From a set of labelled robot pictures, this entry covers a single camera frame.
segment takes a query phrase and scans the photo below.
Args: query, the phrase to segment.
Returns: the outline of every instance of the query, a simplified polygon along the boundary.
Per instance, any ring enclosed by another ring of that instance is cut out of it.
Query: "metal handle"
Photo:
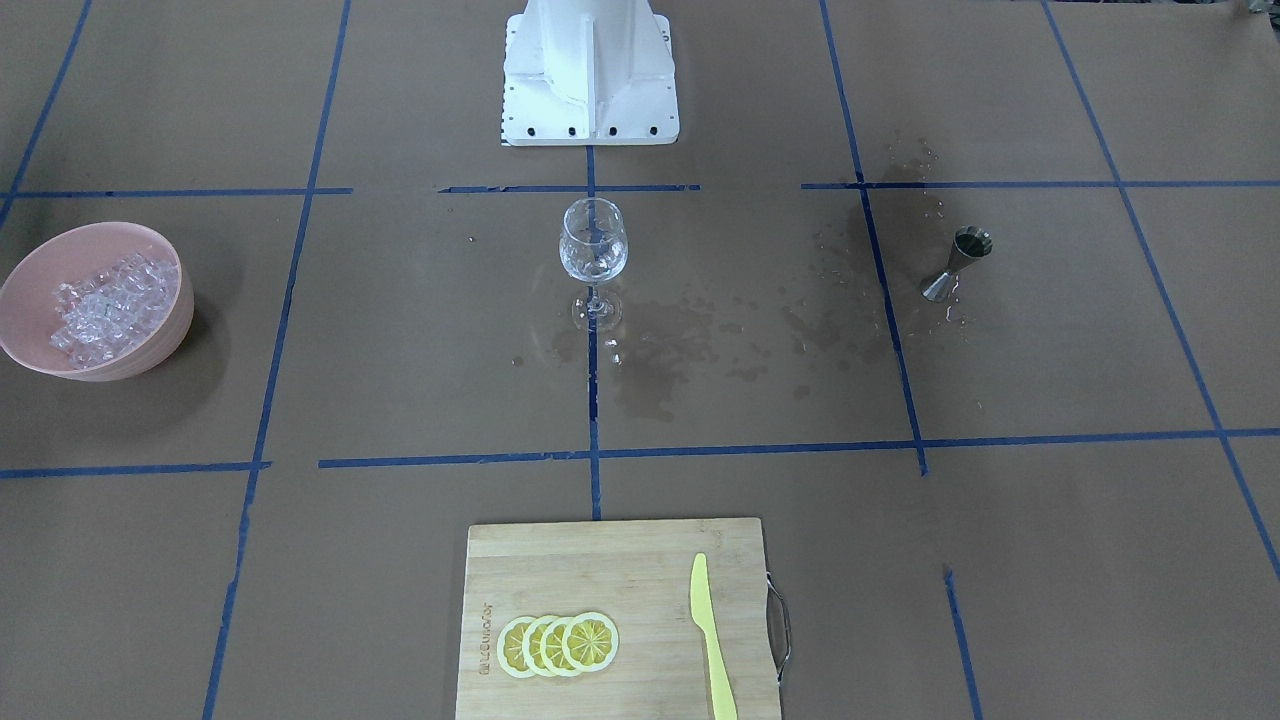
[[[782,656],[782,660],[773,657],[773,664],[778,667],[778,687],[782,687],[782,675],[787,671],[787,662],[791,662],[791,612],[787,610],[787,600],[782,597],[778,592],[777,585],[773,584],[773,573],[768,570],[764,571],[764,582],[769,585],[769,594],[778,598],[778,606],[782,609],[782,634],[787,641],[787,652]],[[773,651],[773,632],[769,629],[769,651]]]

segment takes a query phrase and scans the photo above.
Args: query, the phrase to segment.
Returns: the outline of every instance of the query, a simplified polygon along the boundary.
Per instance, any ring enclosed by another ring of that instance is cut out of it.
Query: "metal object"
[[[787,664],[791,662],[791,612],[787,610],[787,600],[782,597],[777,585],[773,584],[773,573],[765,570],[764,582],[769,585],[769,594],[778,598],[778,606],[782,607],[782,634],[787,641],[787,652],[782,656],[782,660],[773,659],[774,665],[778,667],[778,687],[781,688],[782,675],[787,671]]]
[[[719,635],[716,634],[716,614],[712,611],[712,585],[707,577],[707,555],[694,556],[694,569],[689,575],[690,615],[703,630],[707,641],[707,679],[712,687],[712,712],[716,720],[737,720],[733,689],[728,684],[728,670],[721,655]]]
[[[991,255],[991,233],[975,225],[960,228],[951,242],[951,256],[947,259],[947,266],[920,282],[920,295],[929,302],[945,301],[955,290],[956,275],[960,270],[987,255]]]
[[[680,136],[671,23],[648,0],[529,0],[507,20],[503,145]]]

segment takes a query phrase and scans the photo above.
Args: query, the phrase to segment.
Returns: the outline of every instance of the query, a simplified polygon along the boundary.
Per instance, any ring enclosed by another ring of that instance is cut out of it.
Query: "white mounting plate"
[[[507,20],[508,58],[526,14]],[[671,22],[663,15],[646,14],[657,23],[671,55]],[[502,143],[509,146],[669,145],[680,137],[675,73],[627,78],[613,96],[596,102],[594,122],[589,104],[556,92],[545,73],[508,72],[502,105]]]

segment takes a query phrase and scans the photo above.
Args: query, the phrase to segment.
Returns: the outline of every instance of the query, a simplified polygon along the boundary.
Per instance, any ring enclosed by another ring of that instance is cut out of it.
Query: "cutting board handle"
[[[764,582],[769,585],[769,597],[777,598],[782,615],[782,637],[786,641],[786,647],[782,657],[780,659],[778,653],[773,650],[777,644],[773,642],[773,638],[776,637],[773,632],[773,615],[769,612],[764,614],[765,625],[768,626],[769,633],[769,652],[773,653],[773,665],[778,669],[778,687],[781,688],[782,675],[787,671],[787,662],[791,662],[791,611],[787,610],[787,598],[782,597],[782,592],[773,584],[773,573],[765,570]]]

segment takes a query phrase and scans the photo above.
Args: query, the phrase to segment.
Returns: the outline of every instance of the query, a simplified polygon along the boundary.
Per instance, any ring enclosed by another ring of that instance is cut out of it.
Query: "yellow knife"
[[[689,577],[689,607],[694,623],[703,630],[703,638],[707,641],[707,675],[712,685],[712,712],[716,720],[737,720],[733,689],[728,685],[728,671],[724,669],[724,657],[719,652],[719,635],[716,634],[712,585],[707,579],[707,555],[701,552],[694,556],[694,571]]]

